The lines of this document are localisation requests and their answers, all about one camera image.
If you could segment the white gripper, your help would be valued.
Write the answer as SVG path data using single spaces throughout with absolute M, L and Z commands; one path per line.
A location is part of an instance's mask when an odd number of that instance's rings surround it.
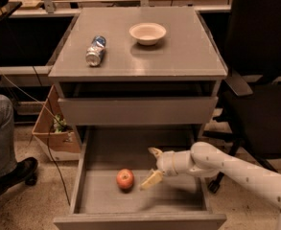
M 191 153 L 189 150 L 184 151 L 165 151 L 149 147 L 148 151 L 156 159 L 158 170 L 150 170 L 148 176 L 140 184 L 140 190 L 148 190 L 152 186 L 160 183 L 165 176 L 177 176 L 181 173 L 188 173 L 193 166 Z

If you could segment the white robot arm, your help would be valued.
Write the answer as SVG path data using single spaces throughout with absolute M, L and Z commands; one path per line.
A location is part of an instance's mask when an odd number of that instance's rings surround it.
M 280 214 L 276 230 L 281 230 L 281 173 L 231 156 L 206 142 L 196 142 L 189 150 L 181 151 L 162 151 L 150 147 L 149 153 L 156 159 L 156 169 L 151 170 L 140 184 L 141 190 L 160 183 L 164 176 L 189 174 L 209 177 L 215 173 L 224 173 L 242 187 L 278 207 Z

